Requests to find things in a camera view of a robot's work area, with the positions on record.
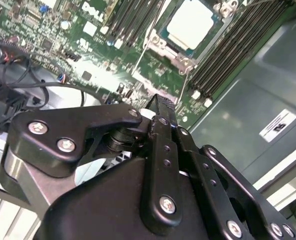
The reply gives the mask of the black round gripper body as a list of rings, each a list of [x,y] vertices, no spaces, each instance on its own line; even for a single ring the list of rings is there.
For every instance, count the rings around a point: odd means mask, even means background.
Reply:
[[[160,240],[142,223],[145,161],[126,160],[59,197],[37,231],[39,240]]]

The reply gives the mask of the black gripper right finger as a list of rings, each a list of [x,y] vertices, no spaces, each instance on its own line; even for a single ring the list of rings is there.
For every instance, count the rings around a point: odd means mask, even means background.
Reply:
[[[214,147],[198,148],[177,124],[174,103],[162,101],[173,125],[180,169],[189,175],[210,240],[296,240],[296,230]]]

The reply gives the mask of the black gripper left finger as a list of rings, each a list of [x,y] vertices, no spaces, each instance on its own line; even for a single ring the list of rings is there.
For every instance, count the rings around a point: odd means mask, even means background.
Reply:
[[[22,192],[41,221],[62,195],[127,160],[145,161],[139,214],[155,235],[182,220],[173,125],[155,95],[142,116],[128,104],[26,112],[11,122],[2,159],[2,186]]]

